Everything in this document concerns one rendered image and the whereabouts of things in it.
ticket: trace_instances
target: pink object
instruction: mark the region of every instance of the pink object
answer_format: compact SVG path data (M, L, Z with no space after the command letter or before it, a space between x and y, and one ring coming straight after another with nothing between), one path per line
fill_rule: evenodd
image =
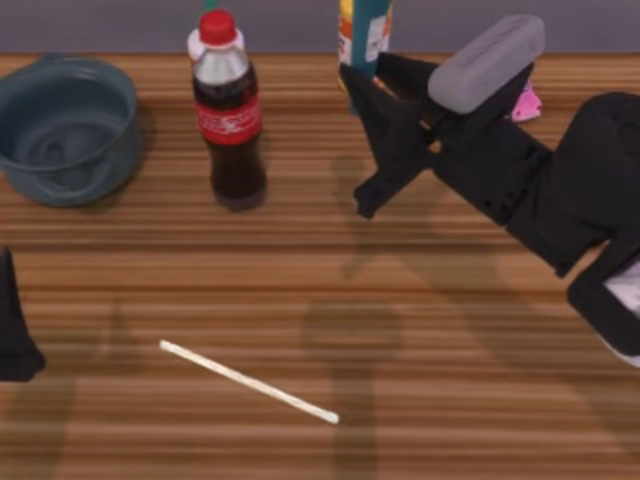
M536 95L536 92L533 91L533 85L531 84L531 81L529 81L524 87L522 95L520 95L516 108L514 108L511 113L511 120L515 123L533 120L534 118L538 118L542 115L542 112L540 111L541 108L542 102Z

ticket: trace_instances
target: wood grain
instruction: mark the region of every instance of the wood grain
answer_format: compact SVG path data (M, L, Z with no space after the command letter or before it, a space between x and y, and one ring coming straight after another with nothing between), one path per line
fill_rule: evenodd
M33 58L0 57L0 75ZM77 210L0 182L0 244L49 359L0 388L0 480L638 478L640 380L565 304L572 276L429 174L375 221L355 215L373 164L334 56L256 56L271 196L242 215L212 201L186 58L102 58L139 88L135 180ZM640 93L639 67L545 57L544 116L526 128L554 146L589 96ZM342 423L173 358L162 338Z

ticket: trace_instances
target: red bottle cap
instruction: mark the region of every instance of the red bottle cap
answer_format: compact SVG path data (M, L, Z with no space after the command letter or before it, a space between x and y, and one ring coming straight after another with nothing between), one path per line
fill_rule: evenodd
M226 10L212 10L200 19L200 40L205 45L228 45L236 35L236 22Z

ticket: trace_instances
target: black pyramid object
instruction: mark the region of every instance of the black pyramid object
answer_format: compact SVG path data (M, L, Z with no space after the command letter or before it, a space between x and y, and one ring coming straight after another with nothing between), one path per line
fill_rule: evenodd
M29 382L45 366L22 314L13 257L4 248L0 251L0 382Z

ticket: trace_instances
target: dark bottle base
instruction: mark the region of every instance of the dark bottle base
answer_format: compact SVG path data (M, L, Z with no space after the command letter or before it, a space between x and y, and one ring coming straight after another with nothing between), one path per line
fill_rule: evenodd
M267 187L245 198L228 198L216 191L213 192L213 196L220 205L231 212L255 210L265 203L267 199Z

